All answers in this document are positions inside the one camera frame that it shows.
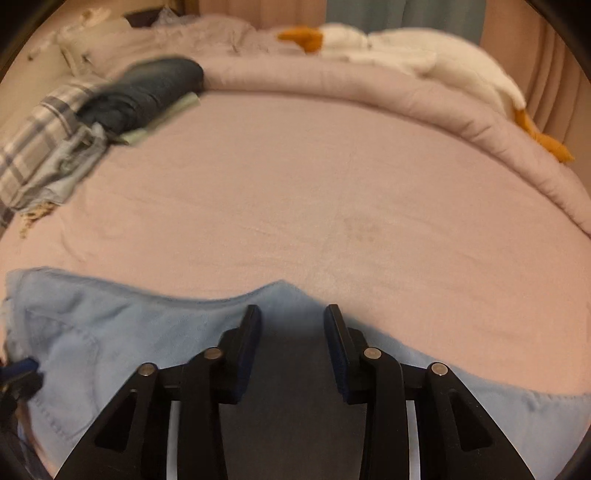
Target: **silver screw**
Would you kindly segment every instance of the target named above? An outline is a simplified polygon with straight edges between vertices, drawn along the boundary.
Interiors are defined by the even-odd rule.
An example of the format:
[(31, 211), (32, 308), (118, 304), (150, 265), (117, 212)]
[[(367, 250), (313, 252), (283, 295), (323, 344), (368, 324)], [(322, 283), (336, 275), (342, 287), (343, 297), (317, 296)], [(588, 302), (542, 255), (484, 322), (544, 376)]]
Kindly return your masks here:
[(138, 373), (142, 377), (149, 377), (155, 371), (156, 371), (156, 367), (154, 365), (152, 365), (152, 364), (143, 364), (143, 365), (140, 365), (139, 368), (138, 368)]
[(371, 360), (377, 360), (378, 358), (380, 358), (382, 356), (382, 351), (378, 348), (374, 348), (374, 347), (369, 347), (366, 348), (363, 351), (363, 354), (367, 357), (367, 358), (371, 358)]
[(213, 348), (208, 348), (207, 350), (205, 350), (205, 353), (203, 354), (203, 356), (207, 360), (217, 360), (222, 355), (223, 355), (223, 352), (216, 346)]
[(434, 374), (439, 375), (440, 377), (446, 375), (447, 372), (449, 372), (449, 369), (445, 365), (440, 363), (431, 365), (431, 370), (433, 370)]

